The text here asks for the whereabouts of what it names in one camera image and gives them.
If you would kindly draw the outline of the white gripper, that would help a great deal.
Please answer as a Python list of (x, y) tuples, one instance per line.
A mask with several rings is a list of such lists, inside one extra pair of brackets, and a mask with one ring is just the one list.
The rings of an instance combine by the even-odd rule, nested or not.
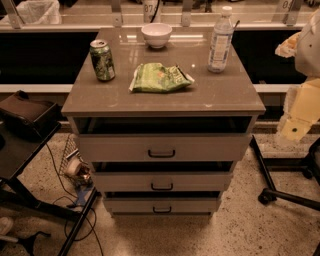
[(308, 77), (300, 86), (291, 86), (285, 97), (285, 113), (279, 121), (277, 132), (290, 141), (300, 141), (311, 129), (310, 122), (320, 119), (320, 78)]

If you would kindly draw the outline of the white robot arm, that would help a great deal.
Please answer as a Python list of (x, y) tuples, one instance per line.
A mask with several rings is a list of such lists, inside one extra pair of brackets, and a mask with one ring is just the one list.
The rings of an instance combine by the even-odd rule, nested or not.
[(320, 10), (315, 11), (301, 32), (290, 36), (275, 50), (281, 57), (294, 57), (295, 69), (306, 81), (288, 89), (284, 114), (277, 132), (285, 139), (300, 141), (320, 119)]

